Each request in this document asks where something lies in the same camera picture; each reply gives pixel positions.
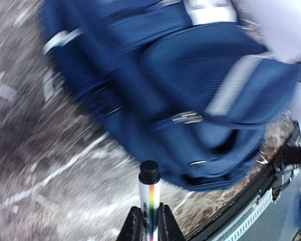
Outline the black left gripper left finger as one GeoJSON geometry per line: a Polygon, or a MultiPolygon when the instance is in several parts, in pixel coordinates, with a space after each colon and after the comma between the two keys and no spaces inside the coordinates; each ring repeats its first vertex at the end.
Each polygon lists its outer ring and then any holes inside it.
{"type": "Polygon", "coordinates": [[[143,218],[141,210],[131,207],[116,241],[141,241],[143,236],[143,218]]]}

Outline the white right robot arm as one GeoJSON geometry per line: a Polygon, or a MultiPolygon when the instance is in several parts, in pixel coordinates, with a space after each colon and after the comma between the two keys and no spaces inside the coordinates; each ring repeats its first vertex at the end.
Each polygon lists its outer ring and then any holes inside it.
{"type": "Polygon", "coordinates": [[[301,147],[282,146],[273,158],[276,172],[281,173],[285,166],[301,166],[301,147]]]}

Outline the black marker pen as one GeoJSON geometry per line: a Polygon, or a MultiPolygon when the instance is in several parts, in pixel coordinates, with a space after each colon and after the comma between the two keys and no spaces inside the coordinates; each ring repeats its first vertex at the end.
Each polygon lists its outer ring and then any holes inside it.
{"type": "Polygon", "coordinates": [[[155,161],[144,161],[139,166],[140,209],[143,222],[143,240],[157,241],[158,214],[161,195],[161,175],[155,161]]]}

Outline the navy blue student backpack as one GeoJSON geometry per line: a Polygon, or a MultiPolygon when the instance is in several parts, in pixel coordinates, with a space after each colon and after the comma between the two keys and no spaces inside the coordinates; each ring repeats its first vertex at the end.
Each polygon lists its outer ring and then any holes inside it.
{"type": "Polygon", "coordinates": [[[138,161],[190,191],[251,171],[301,64],[234,22],[194,25],[183,1],[44,1],[45,54],[75,100],[138,161]]]}

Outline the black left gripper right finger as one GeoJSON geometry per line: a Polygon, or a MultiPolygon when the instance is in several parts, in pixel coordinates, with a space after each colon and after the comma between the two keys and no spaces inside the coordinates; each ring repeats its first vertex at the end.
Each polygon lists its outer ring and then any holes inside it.
{"type": "Polygon", "coordinates": [[[185,241],[171,209],[161,203],[158,213],[158,236],[160,241],[185,241]]]}

